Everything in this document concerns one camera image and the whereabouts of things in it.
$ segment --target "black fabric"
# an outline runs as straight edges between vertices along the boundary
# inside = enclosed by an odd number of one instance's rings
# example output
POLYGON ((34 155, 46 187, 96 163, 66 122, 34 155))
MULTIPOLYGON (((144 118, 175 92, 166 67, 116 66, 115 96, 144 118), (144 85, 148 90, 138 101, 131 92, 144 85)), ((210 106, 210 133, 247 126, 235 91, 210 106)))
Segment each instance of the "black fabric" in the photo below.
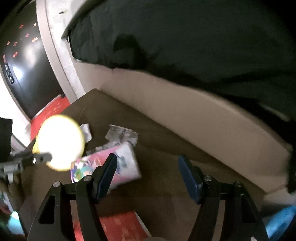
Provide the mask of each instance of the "black fabric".
POLYGON ((265 1, 268 7, 255 0, 99 2, 70 29, 75 58, 252 99, 296 120, 288 6, 277 14, 278 1, 265 1))
POLYGON ((12 120, 0 118, 0 162, 6 162, 11 151, 12 120))

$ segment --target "bolt head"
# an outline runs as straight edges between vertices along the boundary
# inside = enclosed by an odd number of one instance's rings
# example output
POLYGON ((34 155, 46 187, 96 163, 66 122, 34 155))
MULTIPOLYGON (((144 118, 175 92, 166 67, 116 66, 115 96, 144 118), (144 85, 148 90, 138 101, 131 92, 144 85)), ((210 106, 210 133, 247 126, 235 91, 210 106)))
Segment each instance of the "bolt head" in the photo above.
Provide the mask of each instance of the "bolt head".
POLYGON ((87 175, 83 178, 84 181, 89 182, 91 180, 91 176, 87 175))
POLYGON ((239 188, 240 188, 240 187, 242 186, 242 183, 241 183, 241 182, 239 182, 239 181, 236 181, 236 182, 235 182, 235 185, 236 185, 237 187, 239 187, 239 188))
POLYGON ((59 181, 56 181, 56 182, 54 182, 54 184, 53 184, 53 186, 54 186, 55 188, 57 188, 59 185, 61 185, 61 183, 60 183, 59 181))
POLYGON ((210 182, 212 180, 212 176, 210 175, 205 175, 204 179, 208 182, 210 182))

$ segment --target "red mat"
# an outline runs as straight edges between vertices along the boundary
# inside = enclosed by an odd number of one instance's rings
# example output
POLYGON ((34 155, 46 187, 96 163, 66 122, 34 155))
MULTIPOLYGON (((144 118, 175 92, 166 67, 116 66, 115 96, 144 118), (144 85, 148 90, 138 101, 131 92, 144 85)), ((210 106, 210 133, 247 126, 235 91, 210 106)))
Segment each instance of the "red mat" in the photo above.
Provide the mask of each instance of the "red mat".
POLYGON ((31 120, 31 140, 37 136, 41 125, 47 118, 51 117, 52 115, 60 114, 69 105, 70 102, 68 101, 67 97, 59 97, 50 103, 38 116, 31 120))

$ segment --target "blue object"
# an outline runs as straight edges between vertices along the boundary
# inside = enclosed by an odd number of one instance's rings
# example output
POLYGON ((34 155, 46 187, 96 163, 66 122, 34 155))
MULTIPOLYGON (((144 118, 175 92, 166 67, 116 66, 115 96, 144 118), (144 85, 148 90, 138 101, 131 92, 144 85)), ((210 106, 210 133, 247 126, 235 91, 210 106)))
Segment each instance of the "blue object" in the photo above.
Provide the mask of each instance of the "blue object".
POLYGON ((277 212, 266 225, 266 232, 269 240, 279 240, 295 216, 296 206, 290 206, 277 212))
POLYGON ((195 201, 195 203, 201 204, 204 196, 202 191, 202 171, 198 167, 194 167, 185 155, 179 156, 178 166, 189 196, 195 201))

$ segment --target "black door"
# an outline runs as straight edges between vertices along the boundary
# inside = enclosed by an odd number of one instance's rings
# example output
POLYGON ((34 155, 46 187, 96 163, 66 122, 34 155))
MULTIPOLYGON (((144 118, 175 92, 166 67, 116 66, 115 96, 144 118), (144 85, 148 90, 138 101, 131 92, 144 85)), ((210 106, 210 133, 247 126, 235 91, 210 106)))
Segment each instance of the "black door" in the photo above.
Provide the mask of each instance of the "black door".
POLYGON ((6 81, 29 118, 62 93, 43 47, 35 2, 1 33, 0 53, 6 81))

